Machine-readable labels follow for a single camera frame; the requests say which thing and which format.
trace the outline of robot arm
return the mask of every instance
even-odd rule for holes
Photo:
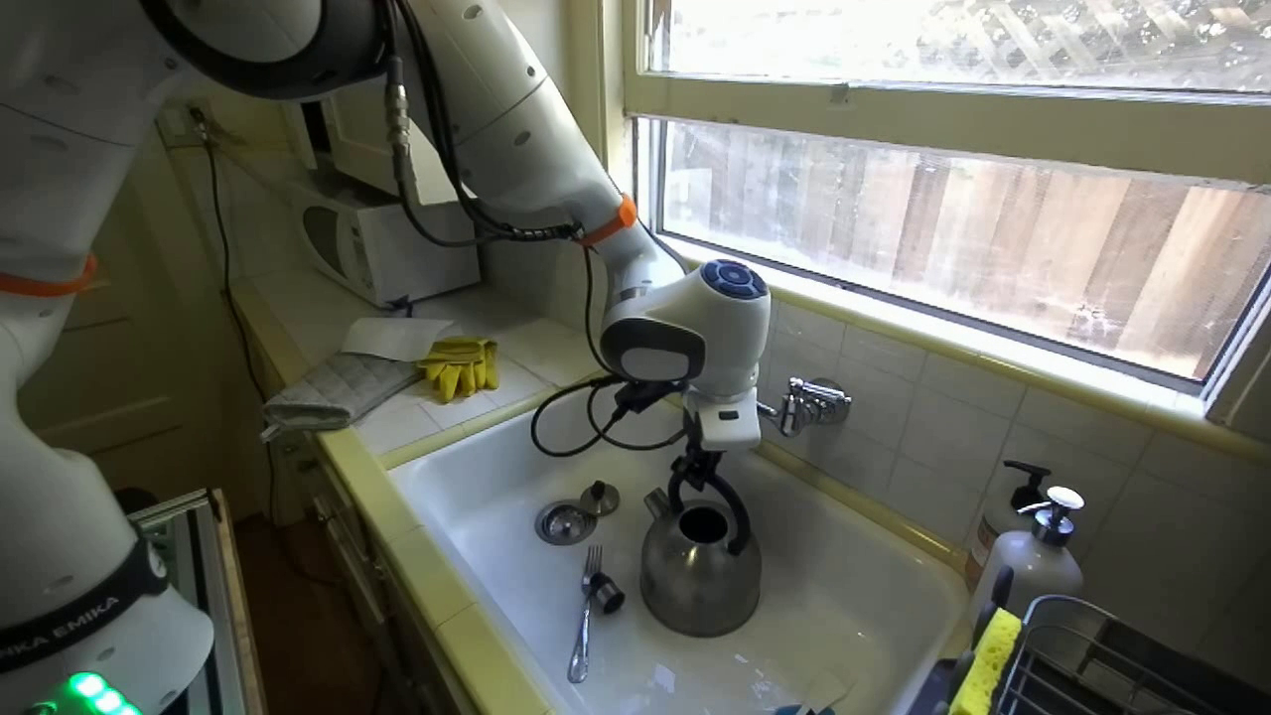
[[[485,226],[528,226],[545,211],[563,217],[606,266],[601,328],[606,364],[630,382],[678,382],[706,448],[757,439],[753,364],[767,340],[767,287],[740,263],[682,272],[657,247],[498,4],[142,0],[142,9],[171,46],[238,90],[314,95],[388,71],[395,145],[405,165],[412,121]],[[229,30],[266,21],[302,30]]]
[[[704,448],[757,438],[767,287],[740,263],[682,272],[653,242],[498,4],[97,0],[86,12],[81,0],[0,0],[0,711],[26,711],[61,683],[77,692],[77,671],[159,711],[209,648],[205,614],[168,588],[98,470],[34,439],[12,409],[86,283],[86,247],[136,143],[187,76],[171,46],[209,79],[275,99],[395,65],[417,71],[401,111],[445,145],[459,196],[498,226],[563,215],[605,256],[606,364],[682,385]]]

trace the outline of yellow sponge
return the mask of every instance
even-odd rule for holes
[[[948,715],[990,715],[993,711],[993,692],[1002,683],[1002,671],[1017,648],[1019,637],[1019,618],[1013,610],[993,610],[982,643],[978,643],[978,659],[969,664]]]
[[[482,339],[445,339],[421,357],[429,393],[448,405],[502,385],[498,347]]]

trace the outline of kettle handle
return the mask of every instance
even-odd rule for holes
[[[682,513],[682,495],[678,495],[682,482],[686,482],[686,471],[677,470],[671,486],[669,486],[671,513]],[[727,482],[719,482],[719,471],[698,471],[692,482],[694,486],[712,486],[727,500],[727,507],[732,507],[732,517],[740,524],[740,532],[727,540],[727,550],[740,557],[752,542],[752,513],[745,513],[744,495]]]

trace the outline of faucet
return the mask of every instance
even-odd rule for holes
[[[588,565],[585,565],[585,603],[580,603],[580,622],[572,630],[572,648],[569,648],[569,683],[585,683],[588,678],[588,664],[590,664],[590,606],[613,614],[625,606],[625,588],[613,582],[605,573],[601,573],[601,558],[605,558],[605,548],[590,542],[588,548]]]
[[[801,421],[843,423],[849,411],[849,393],[827,376],[790,376],[778,409],[778,431],[793,438]]]

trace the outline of soap dispenser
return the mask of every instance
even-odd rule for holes
[[[1049,476],[1043,463],[1027,463],[1027,459],[1002,459],[1002,463],[1019,471],[1019,482],[1010,492],[1010,500],[993,495],[990,507],[982,513],[978,532],[969,540],[966,588],[982,582],[996,535],[1027,528],[1025,507],[1043,505],[1043,492],[1041,492],[1041,482]]]
[[[972,618],[993,606],[1025,614],[1038,594],[1078,590],[1086,582],[1080,565],[1070,550],[1078,532],[1074,513],[1086,507],[1078,490],[1054,486],[1041,505],[1027,505],[1034,532],[1002,532],[993,540],[990,568],[972,590]]]

